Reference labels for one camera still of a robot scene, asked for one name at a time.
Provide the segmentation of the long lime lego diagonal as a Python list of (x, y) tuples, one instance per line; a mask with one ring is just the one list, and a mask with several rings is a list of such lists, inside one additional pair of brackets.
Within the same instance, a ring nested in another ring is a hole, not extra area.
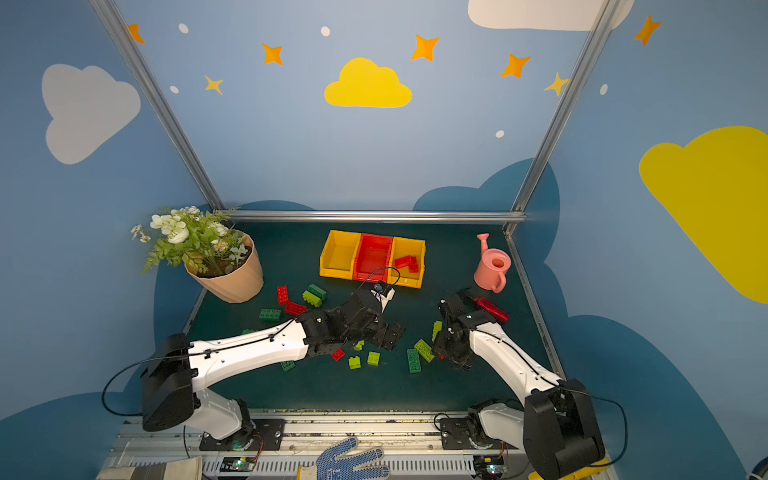
[(428, 363), (431, 363), (435, 356), (432, 353), (432, 347), (423, 339), (419, 339), (414, 345), (414, 349)]

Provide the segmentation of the red lego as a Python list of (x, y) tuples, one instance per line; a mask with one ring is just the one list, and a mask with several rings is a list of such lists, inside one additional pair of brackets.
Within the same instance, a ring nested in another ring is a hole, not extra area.
[(307, 311), (306, 306), (296, 304), (294, 302), (288, 302), (285, 305), (285, 312), (290, 316), (298, 316), (300, 314), (305, 313), (306, 311)]

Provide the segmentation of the long red lego brick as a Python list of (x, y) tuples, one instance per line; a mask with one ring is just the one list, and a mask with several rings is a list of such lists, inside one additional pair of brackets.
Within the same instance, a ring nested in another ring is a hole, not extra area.
[(277, 293), (278, 304), (280, 306), (285, 306), (290, 302), (288, 288), (285, 285), (277, 287), (276, 293)]

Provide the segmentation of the dark green lego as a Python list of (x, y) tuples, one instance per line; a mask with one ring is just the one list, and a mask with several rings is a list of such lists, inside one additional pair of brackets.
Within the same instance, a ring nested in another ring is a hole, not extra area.
[(422, 369), (421, 369), (420, 355), (418, 351), (416, 349), (407, 349), (406, 356), (407, 356), (409, 373), (410, 374), (420, 373)]
[(259, 319), (264, 321), (279, 321), (281, 317), (281, 309), (262, 308), (259, 312)]

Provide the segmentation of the dark green lego brick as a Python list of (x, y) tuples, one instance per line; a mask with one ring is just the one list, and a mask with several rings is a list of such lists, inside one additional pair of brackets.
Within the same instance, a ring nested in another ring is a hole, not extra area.
[(307, 291), (318, 297), (322, 302), (325, 302), (327, 299), (327, 292), (315, 284), (310, 284), (307, 287)]

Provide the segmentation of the lime green lego brick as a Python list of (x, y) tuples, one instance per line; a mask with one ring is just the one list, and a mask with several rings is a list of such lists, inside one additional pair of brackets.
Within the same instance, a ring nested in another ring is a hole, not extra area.
[(305, 303), (311, 305), (313, 308), (320, 308), (323, 303), (323, 300), (319, 296), (315, 295), (309, 290), (305, 290), (303, 292), (302, 299)]

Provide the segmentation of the right yellow storage bin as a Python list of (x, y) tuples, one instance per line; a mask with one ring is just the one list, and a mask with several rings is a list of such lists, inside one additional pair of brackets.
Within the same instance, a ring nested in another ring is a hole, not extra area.
[(392, 285), (420, 289), (425, 275), (426, 242), (394, 237), (387, 281)]

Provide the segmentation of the blue dotted work glove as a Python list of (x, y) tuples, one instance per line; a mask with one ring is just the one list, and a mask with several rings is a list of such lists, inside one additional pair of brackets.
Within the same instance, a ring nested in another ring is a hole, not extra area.
[(356, 437), (349, 437), (325, 450), (316, 460), (315, 478), (318, 480), (370, 480), (388, 479), (390, 469), (376, 462), (384, 456), (381, 449), (353, 454)]

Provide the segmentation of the yellow plastic scoop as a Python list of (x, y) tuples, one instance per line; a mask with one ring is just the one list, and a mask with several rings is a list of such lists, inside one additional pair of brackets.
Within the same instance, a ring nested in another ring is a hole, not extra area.
[[(583, 467), (579, 470), (576, 470), (564, 477), (561, 477), (560, 480), (582, 480), (587, 479), (588, 477), (591, 477), (593, 475), (601, 474), (603, 471), (608, 469), (608, 466), (610, 464), (610, 461), (608, 459), (603, 459), (599, 462), (597, 462), (595, 465), (588, 465), (586, 467)], [(532, 472), (527, 477), (528, 480), (542, 480), (543, 477), (537, 473)]]

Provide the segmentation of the artificial white flower plant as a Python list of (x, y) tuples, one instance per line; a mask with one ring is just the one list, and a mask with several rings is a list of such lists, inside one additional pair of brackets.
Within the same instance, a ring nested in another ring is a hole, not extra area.
[(230, 210), (187, 206), (152, 215), (148, 228), (133, 226), (132, 239), (152, 246), (143, 271), (165, 261), (200, 278), (233, 273), (251, 258), (254, 247), (244, 232), (227, 225), (231, 217)]

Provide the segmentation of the left green circuit board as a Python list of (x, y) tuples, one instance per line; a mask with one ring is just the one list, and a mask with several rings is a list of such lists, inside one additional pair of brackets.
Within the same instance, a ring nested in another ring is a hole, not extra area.
[(220, 473), (252, 472), (256, 466), (255, 457), (225, 457), (221, 461)]

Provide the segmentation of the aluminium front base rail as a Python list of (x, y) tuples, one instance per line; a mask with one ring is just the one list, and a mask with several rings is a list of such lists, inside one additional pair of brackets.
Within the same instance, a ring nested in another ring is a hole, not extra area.
[[(286, 421), (278, 451), (200, 451), (203, 432), (173, 427), (163, 432), (143, 430), (139, 419), (124, 422), (104, 462), (107, 468), (149, 467), (198, 457), (206, 479), (291, 479), (331, 446), (356, 437), (356, 452), (381, 449), (379, 464), (393, 479), (474, 479), (474, 456), (498, 456), (508, 470), (505, 479), (526, 479), (532, 466), (524, 452), (510, 446), (500, 450), (444, 450), (433, 421), (441, 415), (417, 412), (339, 412), (256, 410), (255, 419)], [(255, 457), (250, 473), (220, 473), (225, 457)]]

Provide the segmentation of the right aluminium frame post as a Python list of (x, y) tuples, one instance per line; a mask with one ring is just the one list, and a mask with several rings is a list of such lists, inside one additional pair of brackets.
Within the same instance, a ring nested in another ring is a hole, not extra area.
[(556, 150), (557, 143), (610, 36), (612, 31), (611, 25), (617, 16), (620, 5), (621, 1), (619, 0), (604, 1), (598, 10), (595, 23), (589, 31), (585, 44), (574, 65), (571, 81), (568, 83), (565, 93), (560, 96), (542, 143), (511, 207), (510, 219), (513, 223), (522, 223), (525, 219), (526, 208)]

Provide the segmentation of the aluminium frame post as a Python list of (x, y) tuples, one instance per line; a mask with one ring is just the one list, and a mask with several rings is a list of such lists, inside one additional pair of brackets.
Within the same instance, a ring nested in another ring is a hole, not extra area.
[(172, 111), (160, 84), (141, 53), (138, 43), (130, 34), (128, 25), (125, 23), (118, 6), (114, 1), (106, 0), (90, 0), (89, 4), (138, 82), (206, 202), (214, 209), (224, 210), (224, 202), (188, 136), (183, 131), (178, 118)]
[(621, 1), (619, 0), (604, 1), (598, 10), (595, 23), (589, 31), (585, 44), (574, 65), (571, 81), (568, 83), (565, 93), (560, 96), (542, 143), (511, 207), (510, 219), (513, 223), (522, 223), (525, 219), (526, 208), (556, 150), (557, 143), (610, 36), (612, 31), (611, 25), (617, 16), (620, 5)]

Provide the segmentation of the left aluminium frame post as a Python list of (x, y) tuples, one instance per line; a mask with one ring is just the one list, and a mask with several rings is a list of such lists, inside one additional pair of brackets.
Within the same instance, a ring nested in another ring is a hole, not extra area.
[(89, 4), (138, 82), (206, 202), (214, 209), (224, 210), (224, 202), (188, 136), (183, 131), (178, 118), (172, 111), (160, 84), (141, 53), (138, 43), (130, 34), (128, 25), (125, 23), (118, 6), (114, 1), (106, 0), (90, 0)]

